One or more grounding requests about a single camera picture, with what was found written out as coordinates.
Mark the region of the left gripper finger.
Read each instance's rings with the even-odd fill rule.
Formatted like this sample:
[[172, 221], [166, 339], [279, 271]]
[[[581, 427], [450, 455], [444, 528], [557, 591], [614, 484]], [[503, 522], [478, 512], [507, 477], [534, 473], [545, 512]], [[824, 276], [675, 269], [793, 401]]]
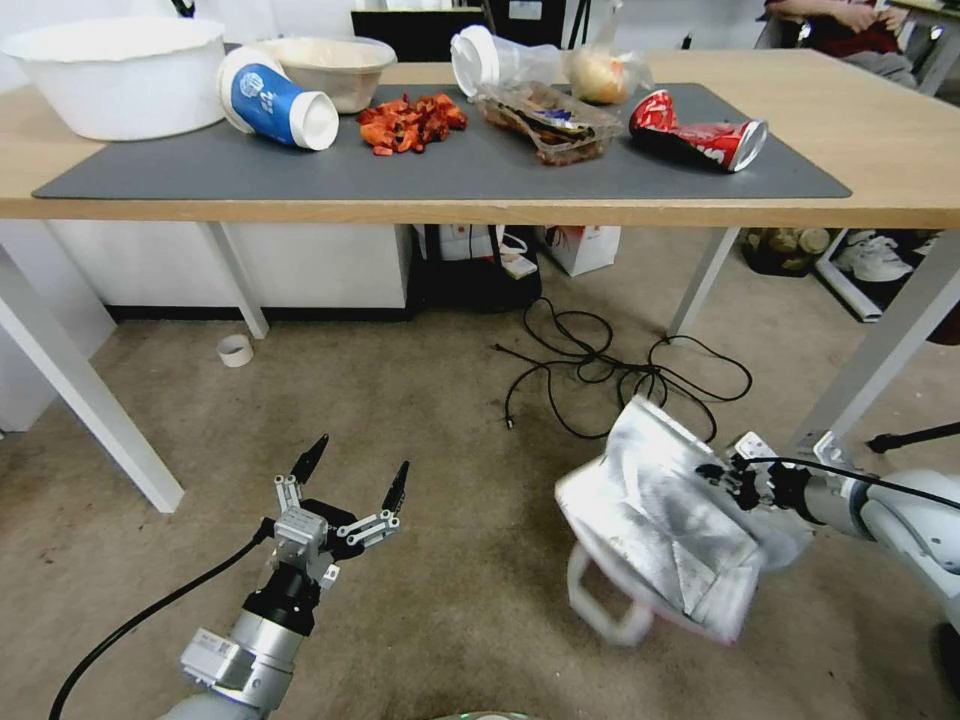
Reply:
[[410, 462], [404, 461], [375, 513], [337, 528], [336, 538], [349, 549], [369, 549], [400, 530], [399, 512], [403, 505]]
[[302, 489], [313, 475], [328, 443], [329, 435], [323, 434], [312, 446], [300, 454], [293, 468], [287, 474], [277, 475], [274, 478], [280, 514], [300, 506]]

